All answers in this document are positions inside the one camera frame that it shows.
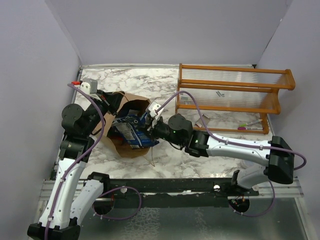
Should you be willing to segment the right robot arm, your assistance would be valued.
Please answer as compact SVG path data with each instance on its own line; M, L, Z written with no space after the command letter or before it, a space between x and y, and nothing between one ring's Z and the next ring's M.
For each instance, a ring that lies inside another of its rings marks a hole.
M192 122L181 114L171 116L168 122L160 115L148 114L147 132L153 139L177 145L196 158L228 157L252 162L251 167L232 175L229 189L236 196L268 181L293 183L295 155L282 137L273 136L269 141L227 138L193 129Z

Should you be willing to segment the brown paper bag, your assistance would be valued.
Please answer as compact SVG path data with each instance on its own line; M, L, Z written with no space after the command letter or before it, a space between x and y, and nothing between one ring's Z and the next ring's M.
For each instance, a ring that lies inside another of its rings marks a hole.
M112 124L115 119L123 118L128 115L138 115L140 117L143 113L146 113L146 109L150 103L150 100L146 97L124 92L124 98L120 103L117 115L106 113L103 118L105 121L104 127L102 127L102 123L99 123L92 132L93 135L98 136L101 131L103 131L103 136L100 141L108 149L122 158L132 159L146 155L151 147L133 149L125 141L124 137L113 128ZM145 126L136 128L146 134L144 130Z

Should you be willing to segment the blue snack bag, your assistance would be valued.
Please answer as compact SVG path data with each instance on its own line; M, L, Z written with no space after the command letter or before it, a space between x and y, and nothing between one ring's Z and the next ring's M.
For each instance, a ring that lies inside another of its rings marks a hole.
M121 118L117 118L113 121L112 126L117 126L119 124L130 124L135 128L144 127L146 124L147 113L143 113L141 116L130 114Z

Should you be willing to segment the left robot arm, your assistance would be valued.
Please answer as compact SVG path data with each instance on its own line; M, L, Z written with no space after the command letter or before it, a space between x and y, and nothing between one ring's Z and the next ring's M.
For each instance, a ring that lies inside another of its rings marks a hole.
M82 172L98 143L91 134L98 124L105 127L105 114L118 113L124 93L98 90L85 98L91 103L87 109L72 103L62 110L64 136L55 183L42 216L28 227L27 235L33 240L77 240L91 205L98 196L103 198L110 193L111 186L104 181L105 175L99 174L89 179L75 196Z

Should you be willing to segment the Kettle sea salt vinegar chips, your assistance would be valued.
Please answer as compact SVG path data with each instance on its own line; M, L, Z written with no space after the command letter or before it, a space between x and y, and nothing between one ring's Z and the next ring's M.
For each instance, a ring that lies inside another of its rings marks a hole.
M112 127L124 137L132 149L152 148L160 143L158 140L151 140L145 133L128 122L116 123Z

